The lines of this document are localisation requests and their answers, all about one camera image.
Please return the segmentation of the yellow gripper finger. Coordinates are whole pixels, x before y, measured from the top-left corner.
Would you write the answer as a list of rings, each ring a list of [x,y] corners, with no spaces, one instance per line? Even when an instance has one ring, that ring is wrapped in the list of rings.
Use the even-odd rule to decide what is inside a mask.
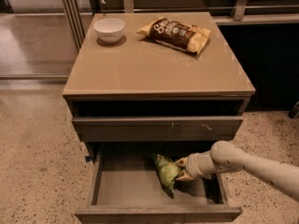
[[[194,180],[194,177],[192,177],[191,175],[189,175],[186,170],[182,170],[178,174],[178,176],[176,177],[176,180],[177,181],[182,181],[182,182],[192,181],[192,180]]]
[[[187,160],[188,160],[187,157],[180,158],[177,161],[175,161],[175,164],[180,168],[185,168],[187,165]]]

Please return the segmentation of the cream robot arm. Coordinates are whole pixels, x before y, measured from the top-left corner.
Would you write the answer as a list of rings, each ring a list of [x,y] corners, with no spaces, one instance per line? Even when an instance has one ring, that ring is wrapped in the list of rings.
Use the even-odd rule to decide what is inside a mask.
[[[250,155],[227,141],[218,141],[209,151],[190,154],[176,164],[183,169],[179,181],[246,171],[299,202],[299,167]]]

